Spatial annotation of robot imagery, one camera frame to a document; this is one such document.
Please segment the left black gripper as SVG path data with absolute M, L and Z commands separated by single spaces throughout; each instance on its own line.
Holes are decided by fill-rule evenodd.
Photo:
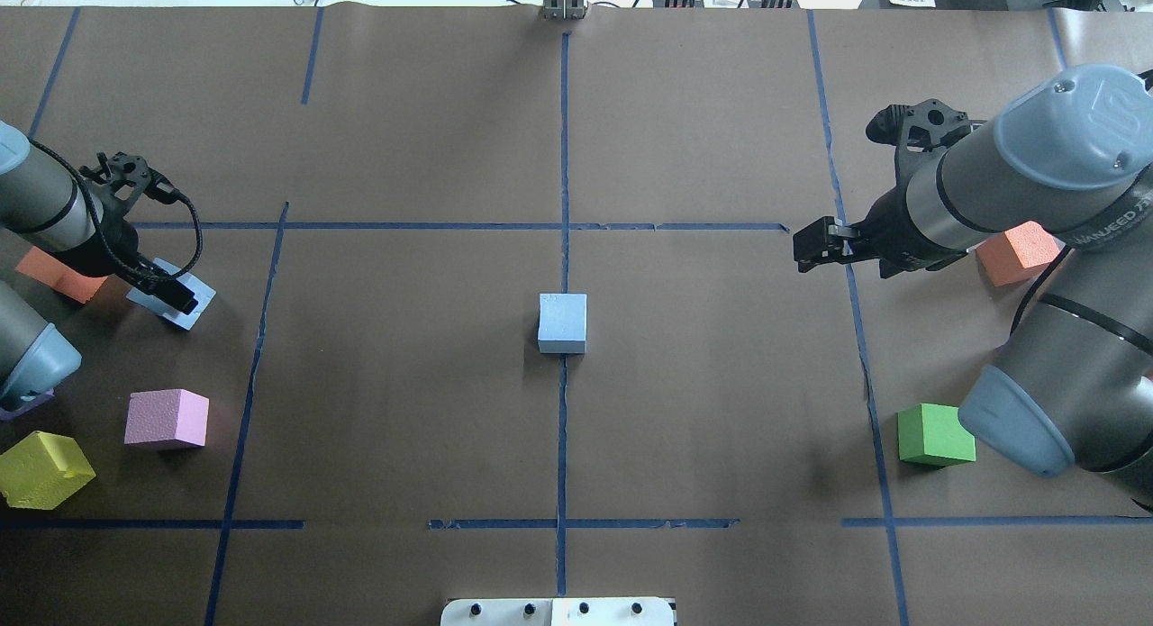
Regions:
M 178 314 L 196 309 L 194 291 L 178 281 L 167 269 L 155 266 L 140 252 L 140 233 L 128 221 L 103 221 L 95 227 L 95 247 L 101 261 L 115 274 L 136 288 L 153 294 Z

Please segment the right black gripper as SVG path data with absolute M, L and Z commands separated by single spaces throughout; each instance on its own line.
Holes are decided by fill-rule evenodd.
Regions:
M 852 239 L 852 231 L 857 235 Z M 896 277 L 930 269 L 942 261 L 942 247 L 924 236 L 909 211 L 905 191 L 894 188 L 871 208 L 860 223 L 820 217 L 792 236 L 799 273 L 827 265 L 876 261 L 877 276 Z

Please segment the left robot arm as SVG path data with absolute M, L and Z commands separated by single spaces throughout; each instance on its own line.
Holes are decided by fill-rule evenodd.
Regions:
M 190 204 L 144 157 L 98 154 L 97 167 L 74 168 L 55 151 L 1 126 L 1 221 L 32 248 L 17 272 L 81 304 L 108 277 L 129 297 L 178 327 L 190 329 L 214 297 L 190 266 L 148 259 L 127 214 L 142 196 Z M 46 402 L 82 363 L 80 350 L 52 322 L 3 284 L 3 421 Z

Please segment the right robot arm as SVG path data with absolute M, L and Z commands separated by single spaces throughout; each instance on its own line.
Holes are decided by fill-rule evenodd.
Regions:
M 960 425 L 1043 478 L 1071 467 L 1150 511 L 1150 71 L 1064 68 L 987 121 L 930 99 L 891 104 L 867 137 L 894 187 L 864 219 L 797 231 L 799 272 L 875 261 L 940 270 L 1027 223 L 1056 244 Z

